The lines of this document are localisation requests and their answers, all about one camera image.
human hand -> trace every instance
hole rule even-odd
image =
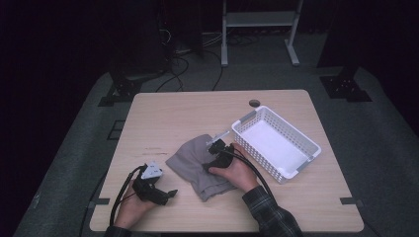
[[[157,205],[149,200],[141,200],[133,190],[132,183],[129,182],[114,223],[114,226],[124,229],[131,229],[148,210]]]
[[[239,155],[247,154],[241,145],[237,143],[232,145],[234,146],[234,153]],[[245,193],[259,186],[259,183],[256,181],[256,175],[253,173],[252,169],[237,158],[233,158],[231,164],[227,168],[210,167],[209,172],[224,177],[233,186]]]

white plastic basket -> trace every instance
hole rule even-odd
[[[321,152],[320,146],[265,106],[231,128],[237,143],[280,184],[293,178]]]

floor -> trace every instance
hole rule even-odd
[[[326,34],[297,34],[294,67],[284,45],[287,34],[243,38],[230,46],[221,68],[219,44],[204,57],[173,60],[173,72],[142,85],[141,93],[225,90],[306,90],[339,162],[366,226],[359,233],[305,233],[305,236],[417,236],[419,233],[419,139],[383,92],[378,79],[360,68],[355,80],[371,102],[330,99],[321,76],[341,68],[317,68]],[[89,229],[92,204],[112,160],[118,137],[110,132],[126,119],[130,103],[100,107],[112,86],[98,78],[15,236],[102,236]],[[159,233],[134,236],[160,236]]]

shirt sleeve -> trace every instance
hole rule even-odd
[[[262,186],[246,193],[243,200],[253,218],[258,221],[263,236],[302,236],[293,215],[279,207]]]
[[[130,237],[131,232],[117,226],[109,226],[106,229],[104,237]]]

gray cloth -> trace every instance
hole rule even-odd
[[[183,144],[166,161],[166,164],[176,174],[191,182],[192,188],[203,201],[235,189],[225,178],[209,174],[203,168],[204,163],[215,159],[215,156],[211,155],[207,148],[207,142],[211,139],[208,134],[198,136]]]

